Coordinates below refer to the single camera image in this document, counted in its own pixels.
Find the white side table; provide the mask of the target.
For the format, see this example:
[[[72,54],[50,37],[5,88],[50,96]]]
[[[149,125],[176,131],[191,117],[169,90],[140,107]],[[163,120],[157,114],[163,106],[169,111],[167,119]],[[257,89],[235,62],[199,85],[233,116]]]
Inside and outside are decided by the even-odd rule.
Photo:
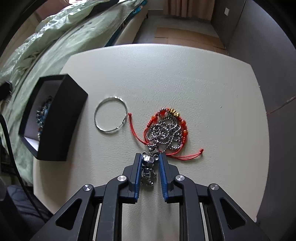
[[[40,240],[268,240],[256,223],[268,125],[252,67],[192,47],[130,44],[72,55],[60,75],[88,93],[66,161],[34,161],[53,213]],[[123,175],[142,154],[139,198]],[[166,203],[159,155],[178,168]]]

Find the black jewelry box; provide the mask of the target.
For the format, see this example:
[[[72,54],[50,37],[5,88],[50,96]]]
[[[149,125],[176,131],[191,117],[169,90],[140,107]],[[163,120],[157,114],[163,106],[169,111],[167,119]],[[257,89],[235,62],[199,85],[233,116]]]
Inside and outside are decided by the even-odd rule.
[[[41,161],[66,161],[87,92],[67,74],[40,77],[21,120],[18,135]]]

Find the bed with green sheet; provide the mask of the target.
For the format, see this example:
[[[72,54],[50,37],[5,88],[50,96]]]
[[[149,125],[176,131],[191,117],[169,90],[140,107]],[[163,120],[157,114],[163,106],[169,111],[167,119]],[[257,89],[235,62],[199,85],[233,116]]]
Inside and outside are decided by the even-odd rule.
[[[74,54],[110,46],[124,24],[146,5],[147,1],[118,1],[107,9],[94,8],[90,15],[37,54],[25,71],[16,71],[11,77],[12,96],[9,101],[1,101],[1,114],[8,127],[17,169],[27,184],[33,183],[33,155],[22,144],[18,131],[25,106],[38,79],[60,73]]]

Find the white wall socket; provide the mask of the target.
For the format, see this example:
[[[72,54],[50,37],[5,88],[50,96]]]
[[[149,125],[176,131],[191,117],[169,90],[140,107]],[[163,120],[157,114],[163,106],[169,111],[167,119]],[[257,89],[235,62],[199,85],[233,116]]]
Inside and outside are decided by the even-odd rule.
[[[226,15],[226,16],[228,16],[229,15],[229,8],[225,8],[225,11],[224,11],[224,14]]]

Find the right pink curtain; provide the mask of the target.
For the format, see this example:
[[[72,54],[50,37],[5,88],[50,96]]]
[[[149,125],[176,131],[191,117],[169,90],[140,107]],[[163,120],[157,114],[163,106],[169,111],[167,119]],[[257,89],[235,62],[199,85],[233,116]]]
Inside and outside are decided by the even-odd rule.
[[[168,0],[164,1],[164,14],[210,21],[214,5],[215,0]]]

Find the cardboard floor sheet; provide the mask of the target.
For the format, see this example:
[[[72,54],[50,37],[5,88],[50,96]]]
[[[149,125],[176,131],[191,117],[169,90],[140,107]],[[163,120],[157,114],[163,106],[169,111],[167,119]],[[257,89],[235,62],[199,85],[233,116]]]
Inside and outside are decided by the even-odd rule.
[[[188,30],[157,28],[154,43],[187,46],[228,55],[219,38]]]

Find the light green duvet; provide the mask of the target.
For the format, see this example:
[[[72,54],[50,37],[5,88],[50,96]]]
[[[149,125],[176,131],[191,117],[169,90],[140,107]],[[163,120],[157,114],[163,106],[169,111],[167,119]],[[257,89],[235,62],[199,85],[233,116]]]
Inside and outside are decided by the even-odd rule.
[[[82,1],[46,17],[22,45],[15,49],[1,69],[1,83],[10,81],[16,71],[23,72],[49,44],[86,18],[96,7],[110,8],[118,1]]]

